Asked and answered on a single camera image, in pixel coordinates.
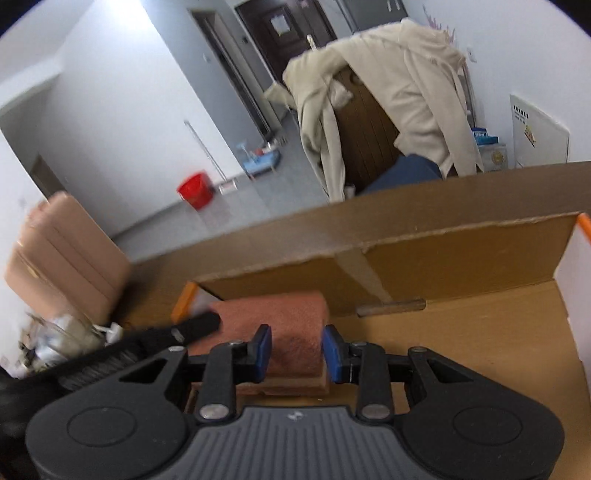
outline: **dark brown door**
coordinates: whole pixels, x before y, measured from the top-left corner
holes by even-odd
[[[317,0],[249,0],[237,8],[273,76],[281,81],[287,62],[335,39]]]

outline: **brown sponge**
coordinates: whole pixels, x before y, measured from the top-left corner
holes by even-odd
[[[238,393],[327,393],[321,341],[329,311],[321,293],[290,293],[220,301],[212,303],[210,308],[222,318],[220,331],[190,345],[190,355],[208,353],[218,343],[250,340],[261,323],[271,327],[273,347],[267,378],[260,385],[239,385]]]

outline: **red bucket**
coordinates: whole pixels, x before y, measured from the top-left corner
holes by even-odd
[[[209,178],[204,171],[187,178],[177,192],[195,210],[205,207],[213,198],[212,190],[209,188]]]

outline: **white hoodie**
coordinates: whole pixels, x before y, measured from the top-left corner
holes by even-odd
[[[460,176],[476,173],[480,154],[457,75],[464,61],[445,32],[404,19],[289,62],[283,79],[298,108],[304,150],[331,201],[344,199],[345,169],[329,86],[347,64],[400,131],[394,144],[403,154],[428,158],[444,177],[452,165]]]

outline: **cardboard box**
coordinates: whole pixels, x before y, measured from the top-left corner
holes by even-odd
[[[490,173],[254,226],[139,265],[126,321],[162,323],[187,279],[224,300],[320,290],[346,340],[424,345],[545,404],[566,433],[552,478],[591,478],[591,244],[584,222],[575,228],[591,212],[589,178],[588,163]],[[423,310],[356,315],[417,299]],[[352,404],[355,391],[305,402]]]

